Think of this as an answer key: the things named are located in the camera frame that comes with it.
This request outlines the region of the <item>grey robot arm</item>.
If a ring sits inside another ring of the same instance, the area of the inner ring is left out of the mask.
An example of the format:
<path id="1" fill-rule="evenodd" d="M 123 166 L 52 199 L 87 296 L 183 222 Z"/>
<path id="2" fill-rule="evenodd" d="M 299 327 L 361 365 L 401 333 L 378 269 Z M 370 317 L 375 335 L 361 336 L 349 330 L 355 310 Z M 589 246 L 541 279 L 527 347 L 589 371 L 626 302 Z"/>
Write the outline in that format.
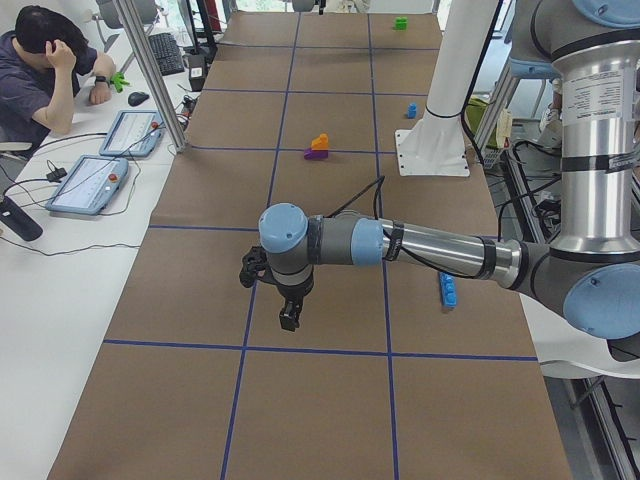
<path id="1" fill-rule="evenodd" d="M 269 207 L 240 280 L 274 285 L 281 326 L 299 325 L 320 264 L 421 264 L 523 293 L 572 327 L 607 340 L 639 331 L 639 243 L 631 178 L 639 160 L 635 1 L 520 1 L 512 59 L 550 63 L 563 87 L 561 227 L 548 245 L 454 234 L 341 210 L 307 216 Z"/>

